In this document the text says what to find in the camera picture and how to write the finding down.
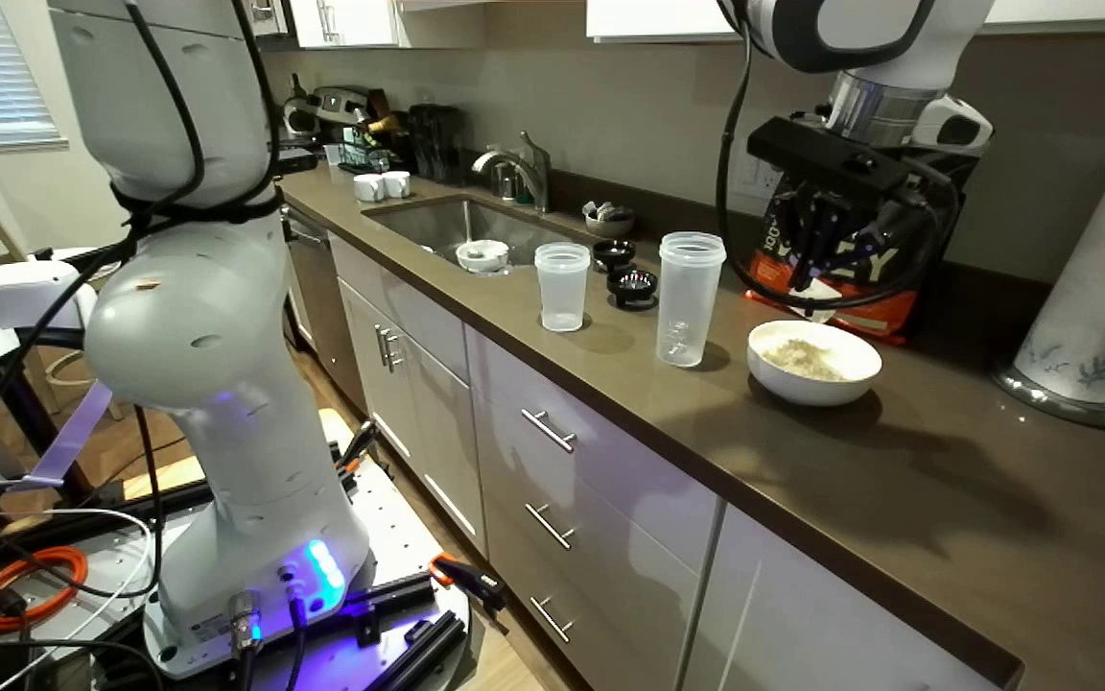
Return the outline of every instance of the white wall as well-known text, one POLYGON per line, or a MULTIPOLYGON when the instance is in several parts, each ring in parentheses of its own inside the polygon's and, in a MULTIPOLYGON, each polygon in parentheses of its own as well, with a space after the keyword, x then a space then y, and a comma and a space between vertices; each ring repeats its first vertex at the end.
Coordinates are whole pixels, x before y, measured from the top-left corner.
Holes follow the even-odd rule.
POLYGON ((0 191, 9 216, 27 249, 114 243, 124 234, 124 212, 108 191, 108 177, 79 142, 46 0, 0 5, 65 137, 63 145, 0 148, 0 191))
MULTIPOLYGON (((492 6, 492 51, 269 51, 272 84, 381 84, 473 113, 477 145, 535 130, 551 164, 715 201, 715 161, 742 46, 590 46, 583 6, 492 6)), ((1055 280, 1105 188, 1105 38, 980 38, 959 69, 959 96, 996 123, 996 142, 971 180, 971 207, 950 261, 1055 280)), ((744 128, 810 107, 828 77, 761 61, 744 128)))

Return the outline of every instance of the sink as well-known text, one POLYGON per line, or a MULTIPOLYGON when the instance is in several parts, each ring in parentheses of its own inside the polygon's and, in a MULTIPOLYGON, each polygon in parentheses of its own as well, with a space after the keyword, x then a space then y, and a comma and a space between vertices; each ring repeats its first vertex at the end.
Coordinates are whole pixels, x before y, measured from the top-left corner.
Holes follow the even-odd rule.
POLYGON ((444 257, 458 266, 458 247, 462 243, 478 243, 495 238, 509 247, 509 266, 535 266, 535 255, 540 243, 564 243, 572 234, 530 219, 509 207, 495 207, 473 194, 444 194, 444 201, 426 201, 426 205, 406 205, 406 207, 381 207, 368 212, 381 225, 426 247, 429 255, 444 257))

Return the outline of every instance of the red wire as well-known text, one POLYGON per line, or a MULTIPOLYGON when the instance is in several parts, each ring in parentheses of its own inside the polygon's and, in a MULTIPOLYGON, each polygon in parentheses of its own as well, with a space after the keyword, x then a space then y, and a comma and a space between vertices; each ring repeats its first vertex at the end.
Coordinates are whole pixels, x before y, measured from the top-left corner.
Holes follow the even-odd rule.
POLYGON ((50 599, 32 601, 18 618, 0 613, 0 635, 13 635, 32 622, 53 618, 90 581, 90 557, 74 545, 46 545, 32 551, 32 559, 13 559, 0 567, 0 590, 13 586, 18 574, 38 573, 38 567, 65 567, 70 583, 53 590, 50 599))

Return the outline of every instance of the bowl of food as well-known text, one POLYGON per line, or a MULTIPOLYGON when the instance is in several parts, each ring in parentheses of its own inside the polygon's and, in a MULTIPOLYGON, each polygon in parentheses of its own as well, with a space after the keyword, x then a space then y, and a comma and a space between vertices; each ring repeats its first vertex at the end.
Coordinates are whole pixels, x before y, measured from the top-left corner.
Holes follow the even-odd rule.
POLYGON ((844 406, 871 393, 881 352, 826 324, 775 320, 748 330, 748 372, 778 398, 844 406))

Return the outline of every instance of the faucet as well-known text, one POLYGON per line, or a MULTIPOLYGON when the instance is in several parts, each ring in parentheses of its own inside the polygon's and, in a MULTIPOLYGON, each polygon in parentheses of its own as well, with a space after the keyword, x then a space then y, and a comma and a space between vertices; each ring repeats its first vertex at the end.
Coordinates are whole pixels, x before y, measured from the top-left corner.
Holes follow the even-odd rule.
POLYGON ((519 177, 519 183, 526 188, 530 194, 530 207, 535 212, 550 212, 550 173, 551 173, 551 157, 546 145, 539 145, 530 134, 523 134, 526 148, 530 148, 530 161, 509 155, 509 148, 485 148, 477 161, 473 161, 473 173, 489 173, 492 164, 503 168, 503 201, 505 205, 519 205, 515 191, 509 191, 509 177, 519 177))

